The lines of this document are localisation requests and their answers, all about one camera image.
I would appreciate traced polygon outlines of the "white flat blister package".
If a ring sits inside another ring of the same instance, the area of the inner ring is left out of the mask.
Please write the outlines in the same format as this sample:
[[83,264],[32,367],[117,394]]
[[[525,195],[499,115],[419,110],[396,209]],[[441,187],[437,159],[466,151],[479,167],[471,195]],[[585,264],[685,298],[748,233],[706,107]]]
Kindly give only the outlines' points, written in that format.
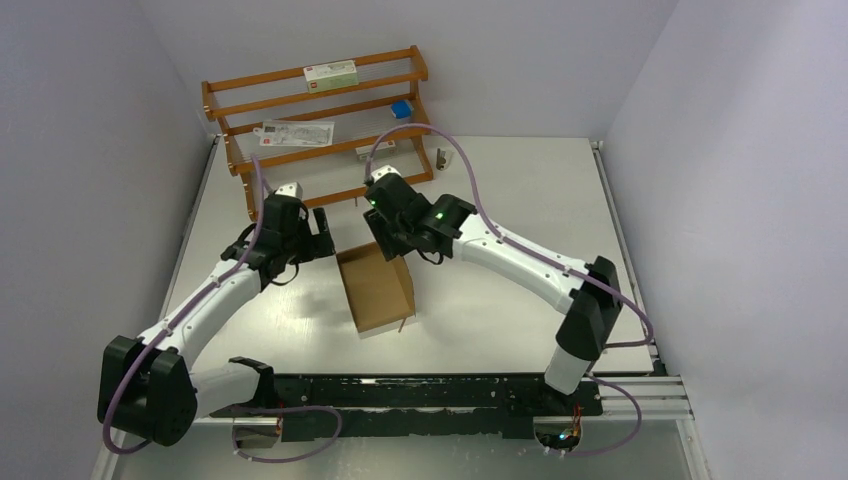
[[252,133],[263,147],[324,147],[333,143],[334,130],[332,121],[265,121]]

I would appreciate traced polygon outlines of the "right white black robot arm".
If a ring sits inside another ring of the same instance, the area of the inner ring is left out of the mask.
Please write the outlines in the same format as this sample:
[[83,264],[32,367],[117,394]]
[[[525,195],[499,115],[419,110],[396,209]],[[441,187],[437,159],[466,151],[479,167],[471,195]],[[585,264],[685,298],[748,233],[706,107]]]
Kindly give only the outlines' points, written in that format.
[[435,265],[468,262],[525,288],[562,315],[539,398],[553,414],[573,406],[623,307],[616,266],[603,256],[585,262],[533,247],[488,225],[476,206],[455,195],[430,202],[391,167],[373,173],[365,186],[370,208],[364,219],[385,259],[415,252]]

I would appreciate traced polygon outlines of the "small grey white clip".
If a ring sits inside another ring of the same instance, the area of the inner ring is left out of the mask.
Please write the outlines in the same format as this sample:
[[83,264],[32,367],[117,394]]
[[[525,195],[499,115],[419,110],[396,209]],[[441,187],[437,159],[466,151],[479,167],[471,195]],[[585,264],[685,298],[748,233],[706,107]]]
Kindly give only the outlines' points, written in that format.
[[453,150],[438,148],[436,151],[436,169],[445,171],[451,165],[453,155]]

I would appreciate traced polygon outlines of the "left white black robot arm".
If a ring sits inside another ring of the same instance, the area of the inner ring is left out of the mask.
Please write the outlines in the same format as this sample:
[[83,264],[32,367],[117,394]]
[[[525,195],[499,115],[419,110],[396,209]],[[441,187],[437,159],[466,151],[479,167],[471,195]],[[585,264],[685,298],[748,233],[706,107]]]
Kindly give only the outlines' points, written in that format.
[[105,347],[97,404],[105,445],[131,453],[112,439],[112,430],[120,430],[141,438],[143,446],[171,446],[198,418],[225,409],[261,416],[278,407],[268,364],[236,356],[218,368],[193,367],[239,310],[281,284],[277,278],[287,268],[334,253],[323,208],[309,209],[284,189],[269,194],[256,221],[223,250],[188,299],[142,333],[117,336]]

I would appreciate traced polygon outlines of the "grey white small box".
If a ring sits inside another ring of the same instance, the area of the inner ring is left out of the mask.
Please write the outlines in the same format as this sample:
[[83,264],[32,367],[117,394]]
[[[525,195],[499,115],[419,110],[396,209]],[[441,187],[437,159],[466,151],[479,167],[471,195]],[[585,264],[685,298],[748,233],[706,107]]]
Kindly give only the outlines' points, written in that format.
[[378,145],[366,145],[355,149],[357,159],[360,162],[365,162],[369,158],[373,161],[392,156],[397,153],[397,143],[393,140],[388,140],[379,143]]

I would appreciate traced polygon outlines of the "aluminium rail frame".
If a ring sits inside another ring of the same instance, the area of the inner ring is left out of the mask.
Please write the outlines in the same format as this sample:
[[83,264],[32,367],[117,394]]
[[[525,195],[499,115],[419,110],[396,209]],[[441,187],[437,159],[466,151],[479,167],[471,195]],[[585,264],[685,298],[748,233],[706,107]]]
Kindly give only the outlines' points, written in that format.
[[362,215],[369,197],[319,207],[333,185],[304,169],[267,204],[243,266],[249,220],[207,162],[163,317],[104,353],[98,416],[171,446],[207,417],[258,421],[282,441],[498,434],[574,458],[597,454],[598,420],[677,424],[698,442],[683,382],[649,374],[622,297],[637,291],[587,139],[469,137],[475,179],[504,193],[486,226],[454,164],[419,189],[429,267],[386,259]]

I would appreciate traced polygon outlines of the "blue small box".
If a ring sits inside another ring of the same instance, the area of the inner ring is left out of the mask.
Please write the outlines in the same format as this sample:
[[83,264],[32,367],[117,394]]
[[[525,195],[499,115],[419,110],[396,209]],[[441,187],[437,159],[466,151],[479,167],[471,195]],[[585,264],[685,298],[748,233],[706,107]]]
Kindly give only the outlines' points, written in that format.
[[408,119],[414,114],[414,105],[410,100],[399,100],[390,105],[390,111],[397,120]]

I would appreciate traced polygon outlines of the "green white box top shelf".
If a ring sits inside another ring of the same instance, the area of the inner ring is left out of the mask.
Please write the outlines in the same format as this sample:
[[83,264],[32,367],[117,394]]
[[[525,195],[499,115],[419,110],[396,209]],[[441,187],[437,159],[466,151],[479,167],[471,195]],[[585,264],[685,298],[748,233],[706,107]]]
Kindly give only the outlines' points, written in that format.
[[307,91],[311,94],[337,90],[359,84],[356,64],[342,60],[303,68]]

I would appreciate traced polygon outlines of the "brown cardboard box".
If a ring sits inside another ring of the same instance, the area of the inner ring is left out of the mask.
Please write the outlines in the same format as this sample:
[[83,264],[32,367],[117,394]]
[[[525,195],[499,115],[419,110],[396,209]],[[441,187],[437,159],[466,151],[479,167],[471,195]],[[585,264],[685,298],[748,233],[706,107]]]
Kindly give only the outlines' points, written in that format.
[[372,242],[339,252],[336,260],[361,339],[398,332],[401,320],[415,317],[413,280],[403,257],[388,261]]

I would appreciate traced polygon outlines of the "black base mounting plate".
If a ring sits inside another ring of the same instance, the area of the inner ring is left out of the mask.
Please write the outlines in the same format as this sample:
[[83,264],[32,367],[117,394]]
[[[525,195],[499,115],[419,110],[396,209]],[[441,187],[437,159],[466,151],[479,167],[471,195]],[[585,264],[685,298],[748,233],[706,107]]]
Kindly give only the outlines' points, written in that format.
[[278,374],[282,439],[495,434],[532,439],[541,418],[567,420],[603,412],[598,386],[574,393],[548,386],[540,373],[355,376]]

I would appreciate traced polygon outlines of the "orange wooden shelf rack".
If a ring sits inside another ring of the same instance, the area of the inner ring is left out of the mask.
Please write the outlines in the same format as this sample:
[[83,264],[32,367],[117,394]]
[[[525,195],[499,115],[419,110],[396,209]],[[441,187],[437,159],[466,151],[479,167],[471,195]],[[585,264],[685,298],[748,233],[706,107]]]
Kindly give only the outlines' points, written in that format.
[[[425,151],[427,121],[421,85],[429,70],[421,49],[404,49],[354,57],[359,84],[311,94],[304,67],[289,68],[201,84],[203,112],[218,124],[229,173],[244,192],[247,215],[257,214],[262,186],[251,163],[260,161],[266,180],[278,185],[300,182],[307,190],[309,207],[352,200],[363,194],[362,169],[357,147],[372,145],[396,125],[414,127],[390,135],[397,143],[399,160],[411,183],[431,181],[435,169]],[[414,105],[411,118],[397,120],[390,105],[399,100]],[[334,122],[333,143],[324,147],[263,147],[252,133],[265,121]]]

